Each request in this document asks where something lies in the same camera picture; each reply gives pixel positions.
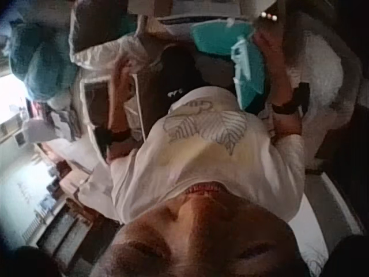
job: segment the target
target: mouth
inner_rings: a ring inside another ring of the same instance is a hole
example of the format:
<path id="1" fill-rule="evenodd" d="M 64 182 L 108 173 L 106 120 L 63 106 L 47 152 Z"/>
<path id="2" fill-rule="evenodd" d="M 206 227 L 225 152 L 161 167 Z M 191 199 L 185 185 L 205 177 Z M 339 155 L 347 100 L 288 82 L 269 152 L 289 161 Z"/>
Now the mouth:
<path id="1" fill-rule="evenodd" d="M 204 194 L 204 193 L 221 193 L 225 192 L 228 193 L 227 189 L 224 187 L 224 185 L 217 183 L 217 182 L 208 182 L 208 183 L 201 183 L 196 184 L 184 192 L 185 194 Z"/>

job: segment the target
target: box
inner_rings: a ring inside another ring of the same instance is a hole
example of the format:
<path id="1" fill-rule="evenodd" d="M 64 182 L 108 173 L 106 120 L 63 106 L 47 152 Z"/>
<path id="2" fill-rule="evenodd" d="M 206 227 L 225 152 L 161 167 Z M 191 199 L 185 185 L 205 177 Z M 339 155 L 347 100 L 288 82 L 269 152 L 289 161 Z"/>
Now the box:
<path id="1" fill-rule="evenodd" d="M 83 185 L 88 178 L 89 175 L 84 171 L 73 169 L 60 181 L 59 184 L 65 194 L 74 199 L 80 186 Z"/>
<path id="2" fill-rule="evenodd" d="M 275 2 L 276 0 L 129 0 L 128 11 L 153 17 L 229 16 L 254 20 Z"/>
<path id="3" fill-rule="evenodd" d="M 129 0 L 128 11 L 144 16 L 163 17 L 172 13 L 173 0 Z"/>

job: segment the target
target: white t-shirt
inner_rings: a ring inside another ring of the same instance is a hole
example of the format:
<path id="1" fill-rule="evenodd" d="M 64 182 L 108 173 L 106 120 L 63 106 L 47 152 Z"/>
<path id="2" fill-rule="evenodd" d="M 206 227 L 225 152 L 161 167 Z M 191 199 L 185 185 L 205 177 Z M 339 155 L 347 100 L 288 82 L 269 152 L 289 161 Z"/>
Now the white t-shirt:
<path id="1" fill-rule="evenodd" d="M 301 136 L 273 145 L 230 92 L 203 87 L 176 102 L 139 150 L 113 161 L 112 202 L 128 223 L 191 185 L 217 181 L 287 222 L 300 207 L 303 161 Z"/>

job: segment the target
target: wall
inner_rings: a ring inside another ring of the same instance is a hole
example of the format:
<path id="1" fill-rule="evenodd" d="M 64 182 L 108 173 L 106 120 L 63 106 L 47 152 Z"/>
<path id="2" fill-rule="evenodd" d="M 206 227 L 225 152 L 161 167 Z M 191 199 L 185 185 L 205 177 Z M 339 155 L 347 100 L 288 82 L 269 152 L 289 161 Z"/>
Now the wall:
<path id="1" fill-rule="evenodd" d="M 9 248 L 25 244 L 22 235 L 51 181 L 46 164 L 32 151 L 23 152 L 0 171 L 0 229 Z"/>
<path id="2" fill-rule="evenodd" d="M 0 173 L 5 171 L 12 163 L 21 156 L 33 153 L 33 145 L 27 144 L 21 148 L 18 147 L 14 137 L 10 137 L 0 144 Z"/>

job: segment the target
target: window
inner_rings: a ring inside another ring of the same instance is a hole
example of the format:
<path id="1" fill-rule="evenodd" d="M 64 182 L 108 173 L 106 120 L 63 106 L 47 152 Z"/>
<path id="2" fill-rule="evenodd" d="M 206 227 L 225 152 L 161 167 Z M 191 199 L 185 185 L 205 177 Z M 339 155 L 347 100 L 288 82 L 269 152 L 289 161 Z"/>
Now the window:
<path id="1" fill-rule="evenodd" d="M 0 124 L 16 116 L 26 106 L 27 89 L 13 74 L 0 78 Z"/>
<path id="2" fill-rule="evenodd" d="M 22 126 L 21 109 L 25 110 L 27 89 L 10 74 L 0 78 L 0 143 Z"/>

